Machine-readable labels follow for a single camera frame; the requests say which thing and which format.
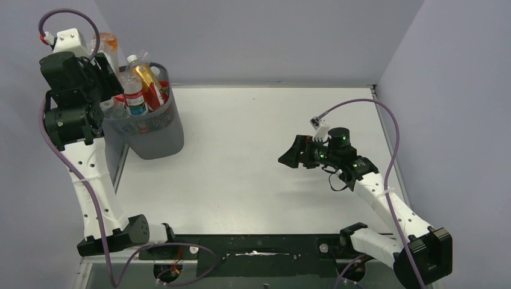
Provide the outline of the orange tinted bottle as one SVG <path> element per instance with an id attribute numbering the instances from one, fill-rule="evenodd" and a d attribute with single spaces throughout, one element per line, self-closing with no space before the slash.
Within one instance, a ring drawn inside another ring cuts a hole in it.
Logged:
<path id="1" fill-rule="evenodd" d="M 107 57 L 108 63 L 113 69 L 116 76 L 119 75 L 119 57 L 118 57 L 118 40 L 112 33 L 99 33 L 99 50 Z"/>

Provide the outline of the clear bottle red teal label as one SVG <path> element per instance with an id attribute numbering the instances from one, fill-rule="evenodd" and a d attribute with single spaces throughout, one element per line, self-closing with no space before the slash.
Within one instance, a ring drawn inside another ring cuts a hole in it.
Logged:
<path id="1" fill-rule="evenodd" d="M 124 71 L 119 75 L 119 81 L 124 90 L 123 98 L 128 114 L 132 117 L 147 114 L 149 109 L 143 95 L 140 77 L 129 71 Z"/>

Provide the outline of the clear unlabelled bottle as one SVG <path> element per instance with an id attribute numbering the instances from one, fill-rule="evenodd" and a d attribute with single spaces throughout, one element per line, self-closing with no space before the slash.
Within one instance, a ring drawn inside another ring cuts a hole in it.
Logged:
<path id="1" fill-rule="evenodd" d="M 142 63 L 148 63 L 149 64 L 151 62 L 150 54 L 147 51 L 143 50 L 143 49 L 140 49 L 139 51 L 134 53 L 134 55 Z"/>

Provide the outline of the brown tea bottle red base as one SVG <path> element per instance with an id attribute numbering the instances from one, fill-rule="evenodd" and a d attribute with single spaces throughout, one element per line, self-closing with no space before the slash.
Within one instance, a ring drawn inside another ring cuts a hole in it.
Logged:
<path id="1" fill-rule="evenodd" d="M 158 110 L 167 103 L 169 96 L 151 70 L 149 62 L 132 54 L 127 57 L 127 64 L 127 70 L 140 77 L 142 92 L 150 111 Z"/>

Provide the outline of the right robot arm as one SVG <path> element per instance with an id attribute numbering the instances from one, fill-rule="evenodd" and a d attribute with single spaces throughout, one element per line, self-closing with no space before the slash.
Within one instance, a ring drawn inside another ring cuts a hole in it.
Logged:
<path id="1" fill-rule="evenodd" d="M 385 237 L 364 223 L 340 231 L 339 249 L 348 257 L 364 253 L 392 268 L 404 288 L 421 288 L 453 272 L 453 238 L 445 228 L 434 228 L 420 218 L 392 188 L 384 176 L 351 145 L 347 128 L 333 128 L 326 140 L 297 135 L 278 162 L 296 169 L 331 167 L 330 173 L 363 199 L 392 230 Z"/>

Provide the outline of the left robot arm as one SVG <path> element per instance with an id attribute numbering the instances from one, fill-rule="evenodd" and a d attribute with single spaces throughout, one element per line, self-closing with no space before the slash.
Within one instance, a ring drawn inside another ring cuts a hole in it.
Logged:
<path id="1" fill-rule="evenodd" d="M 123 92 L 104 54 L 77 57 L 56 52 L 40 60 L 49 84 L 40 110 L 40 130 L 69 170 L 84 222 L 81 256 L 107 255 L 135 246 L 174 239 L 166 224 L 150 223 L 142 215 L 128 217 L 108 170 L 100 104 Z"/>

